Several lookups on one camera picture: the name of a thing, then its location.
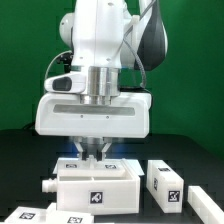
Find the white box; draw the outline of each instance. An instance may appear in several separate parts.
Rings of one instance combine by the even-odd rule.
[[[205,224],[224,224],[224,212],[201,187],[188,187],[188,202]]]
[[[43,181],[44,192],[57,192],[57,210],[92,215],[138,213],[140,178],[125,160],[61,158],[57,179]]]
[[[6,220],[6,223],[45,223],[46,209],[18,207]]]
[[[164,161],[148,161],[146,187],[164,213],[182,211],[183,185],[183,179]]]

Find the foam block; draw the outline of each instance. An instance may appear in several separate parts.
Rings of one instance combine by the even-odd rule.
[[[162,160],[149,160],[146,187],[164,213],[182,212],[183,179]]]
[[[224,224],[224,212],[200,186],[188,187],[188,202],[205,224]]]

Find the white block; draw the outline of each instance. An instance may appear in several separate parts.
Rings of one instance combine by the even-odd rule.
[[[47,214],[47,224],[67,224],[67,223],[93,223],[94,217],[90,214],[80,212],[67,212],[67,211],[51,211]]]
[[[142,167],[139,163],[139,161],[137,159],[127,159],[129,165],[131,166],[131,168],[135,171],[135,173],[138,176],[144,176],[144,172],[142,170]]]
[[[148,161],[146,187],[164,213],[182,211],[183,185],[183,179],[164,161]]]
[[[140,178],[125,159],[59,159],[57,167],[57,210],[92,215],[138,213]]]
[[[46,210],[46,216],[48,216],[51,212],[54,212],[56,210],[57,210],[57,204],[51,203]]]
[[[46,210],[18,207],[6,220],[7,223],[45,223]]]
[[[224,212],[201,187],[188,187],[188,202],[205,224],[224,224]]]

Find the small white block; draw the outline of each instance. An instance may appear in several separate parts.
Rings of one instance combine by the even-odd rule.
[[[7,223],[45,223],[46,210],[18,207],[6,220]]]
[[[47,210],[46,210],[46,216],[47,216],[48,214],[50,214],[51,212],[54,212],[54,211],[56,211],[56,210],[57,210],[57,204],[56,204],[56,203],[51,203],[51,204],[48,206]]]
[[[67,223],[93,223],[94,216],[88,213],[67,212],[67,211],[51,211],[47,214],[47,224],[67,224]]]
[[[135,171],[138,176],[144,176],[144,172],[138,160],[136,159],[127,159],[127,162],[131,166],[131,168]]]
[[[182,211],[183,185],[183,179],[164,161],[148,161],[146,187],[164,213]]]
[[[188,203],[205,224],[224,224],[224,212],[199,186],[189,186]]]

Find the white plastic casing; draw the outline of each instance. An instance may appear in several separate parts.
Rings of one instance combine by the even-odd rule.
[[[74,13],[67,13],[61,20],[59,32],[61,39],[70,48],[72,48],[72,27],[74,21]]]
[[[57,210],[93,215],[138,213],[140,178],[125,160],[59,159]]]
[[[224,212],[201,187],[188,187],[188,202],[204,224],[224,224]]]
[[[49,92],[58,92],[53,89],[54,80],[68,77],[72,85],[69,91],[60,91],[61,93],[82,93],[86,89],[86,73],[73,72],[47,79],[44,82],[44,88]]]
[[[144,138],[149,133],[151,95],[121,93],[110,106],[80,104],[75,94],[48,93],[37,111],[41,135]]]
[[[123,0],[77,0],[72,40],[72,65],[121,68]]]
[[[164,213],[182,211],[183,185],[183,179],[164,161],[148,161],[146,187]]]

